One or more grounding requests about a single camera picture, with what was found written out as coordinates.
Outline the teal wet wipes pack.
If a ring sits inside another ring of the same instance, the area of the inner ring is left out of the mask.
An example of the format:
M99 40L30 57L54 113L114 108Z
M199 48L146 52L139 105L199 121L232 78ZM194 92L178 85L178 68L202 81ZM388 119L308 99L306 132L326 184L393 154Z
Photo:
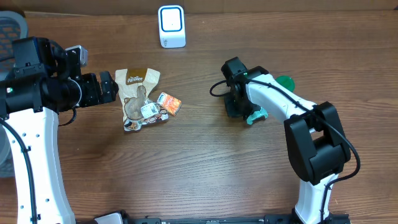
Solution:
M260 108L259 110L256 110L252 114L250 114L246 119L246 123L248 125L252 125L253 122L261 118L268 118L268 112L264 108Z

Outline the brown Pantree mushroom bag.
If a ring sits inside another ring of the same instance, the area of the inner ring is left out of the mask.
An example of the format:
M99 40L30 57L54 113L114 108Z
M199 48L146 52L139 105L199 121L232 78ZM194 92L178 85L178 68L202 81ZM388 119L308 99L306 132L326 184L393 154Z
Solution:
M152 90L158 85L160 72L151 68L125 68L115 71L115 81L119 87L123 121L143 118L141 108Z

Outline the green lid beige jar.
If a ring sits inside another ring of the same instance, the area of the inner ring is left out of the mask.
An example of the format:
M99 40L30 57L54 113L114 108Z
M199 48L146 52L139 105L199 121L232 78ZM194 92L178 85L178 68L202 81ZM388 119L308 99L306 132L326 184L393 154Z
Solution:
M282 90L285 88L290 92L294 92L295 90L295 82L294 79L287 75L282 75L276 78L276 82L280 85L279 89Z

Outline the mixed beans printed bag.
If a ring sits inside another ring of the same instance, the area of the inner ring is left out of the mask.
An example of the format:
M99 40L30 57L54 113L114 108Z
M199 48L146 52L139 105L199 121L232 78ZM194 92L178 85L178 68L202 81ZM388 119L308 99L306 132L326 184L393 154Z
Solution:
M126 132L139 131L143 126L168 120L168 112L152 100L138 100L125 98L124 100L124 130Z

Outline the orange Kleenex tissue pack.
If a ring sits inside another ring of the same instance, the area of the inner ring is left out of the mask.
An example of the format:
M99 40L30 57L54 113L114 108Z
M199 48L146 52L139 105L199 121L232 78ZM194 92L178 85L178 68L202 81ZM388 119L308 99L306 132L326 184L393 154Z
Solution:
M172 95L169 95L165 92L162 92L158 99L157 99L158 104L160 104L168 113L171 115L175 116L179 109L181 108L182 102L175 98Z

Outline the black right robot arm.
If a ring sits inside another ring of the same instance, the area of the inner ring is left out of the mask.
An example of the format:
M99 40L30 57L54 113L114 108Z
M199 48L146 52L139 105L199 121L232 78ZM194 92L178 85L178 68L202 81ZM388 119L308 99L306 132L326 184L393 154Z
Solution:
M235 57L221 67L227 114L251 123L272 114L284 125L290 165L300 179L298 201L289 214L265 215L264 223L350 223L328 209L333 185L351 159L336 108L305 100L277 82L263 67L252 69Z

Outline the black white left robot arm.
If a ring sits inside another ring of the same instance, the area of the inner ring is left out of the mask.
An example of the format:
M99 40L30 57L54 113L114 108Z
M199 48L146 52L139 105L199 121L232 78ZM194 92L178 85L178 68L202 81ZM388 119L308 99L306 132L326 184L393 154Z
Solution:
M1 82L1 124L15 172L19 223L75 223L58 155L59 114L116 99L109 72L84 74L82 46L42 37L12 43L14 68Z

